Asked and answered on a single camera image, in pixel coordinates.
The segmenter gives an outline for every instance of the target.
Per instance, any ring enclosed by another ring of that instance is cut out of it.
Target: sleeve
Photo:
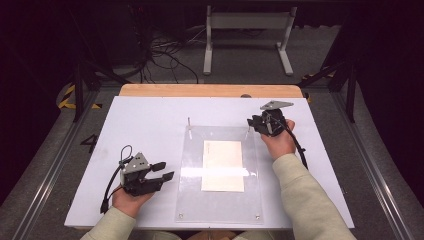
[[[272,167],[296,239],[355,239],[336,206],[296,155],[281,156]]]
[[[135,219],[111,207],[100,221],[82,240],[122,240],[128,239],[135,225]]]

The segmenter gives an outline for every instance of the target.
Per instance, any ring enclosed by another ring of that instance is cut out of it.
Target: white metal stand
[[[290,31],[296,16],[296,7],[290,12],[283,13],[223,13],[212,12],[211,6],[207,7],[206,14],[206,51],[203,74],[211,74],[212,67],[212,29],[284,29],[282,42],[277,42],[277,49],[281,62],[288,76],[293,75],[293,69],[287,57],[286,46]]]

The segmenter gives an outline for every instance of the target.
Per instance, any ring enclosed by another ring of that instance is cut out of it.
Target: beige sleeve
[[[281,156],[272,167],[297,240],[355,239],[336,206],[296,155]]]
[[[128,239],[135,225],[135,219],[111,207],[100,221],[81,239],[123,240]]]

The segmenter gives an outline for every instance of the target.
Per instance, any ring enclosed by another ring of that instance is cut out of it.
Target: beige paper
[[[244,192],[240,141],[204,141],[202,191]]]

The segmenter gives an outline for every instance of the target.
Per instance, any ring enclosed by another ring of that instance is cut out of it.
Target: person
[[[287,124],[290,129],[294,129],[293,121],[287,120]],[[280,182],[283,208],[293,223],[295,238],[355,239],[336,206],[295,155],[296,147],[290,135],[284,131],[275,137],[261,135],[261,139],[274,160],[272,168]],[[133,197],[119,189],[113,194],[111,209],[82,239],[127,239],[140,208],[152,196],[146,194]],[[179,239],[173,237],[170,233],[167,235],[166,232],[160,232],[155,239]],[[247,231],[233,239],[274,238],[267,231]]]

